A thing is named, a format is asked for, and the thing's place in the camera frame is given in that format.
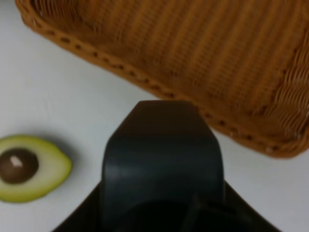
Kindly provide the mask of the dark green pump bottle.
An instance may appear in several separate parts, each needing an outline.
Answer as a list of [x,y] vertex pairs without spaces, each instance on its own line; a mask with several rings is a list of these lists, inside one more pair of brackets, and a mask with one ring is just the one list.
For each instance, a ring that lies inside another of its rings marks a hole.
[[58,232],[274,232],[225,181],[219,143],[186,101],[141,101],[107,142],[101,182]]

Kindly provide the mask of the halved avocado with pit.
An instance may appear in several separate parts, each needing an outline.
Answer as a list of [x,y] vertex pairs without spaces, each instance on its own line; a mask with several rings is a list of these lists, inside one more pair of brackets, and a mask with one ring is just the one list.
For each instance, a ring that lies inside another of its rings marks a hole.
[[29,135],[0,140],[0,199],[24,203],[41,198],[70,175],[71,159],[53,143]]

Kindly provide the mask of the light orange wicker basket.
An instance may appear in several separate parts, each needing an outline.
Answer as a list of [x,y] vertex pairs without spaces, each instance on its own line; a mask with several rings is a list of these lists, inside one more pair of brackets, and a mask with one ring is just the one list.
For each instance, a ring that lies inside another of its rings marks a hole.
[[271,157],[309,148],[306,0],[18,0],[25,25]]

